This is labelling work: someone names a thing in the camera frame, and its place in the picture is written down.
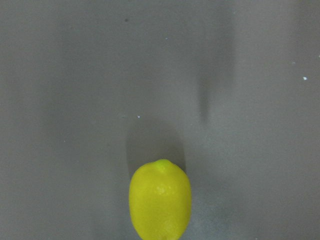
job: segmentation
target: yellow lemon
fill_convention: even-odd
[[[129,208],[143,240],[178,240],[191,216],[191,186],[185,172],[167,159],[142,165],[132,176]]]

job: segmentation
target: gray background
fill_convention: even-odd
[[[320,1],[2,0],[0,239],[138,240],[130,176],[157,158],[191,181],[182,240],[320,239],[319,23]]]

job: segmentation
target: lemon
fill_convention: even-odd
[[[178,240],[191,216],[191,186],[185,172],[167,159],[142,165],[132,176],[129,208],[143,240]]]

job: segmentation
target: gray surface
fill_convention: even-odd
[[[191,181],[182,240],[319,239],[319,12],[2,0],[0,239],[139,239],[130,175],[159,156]]]

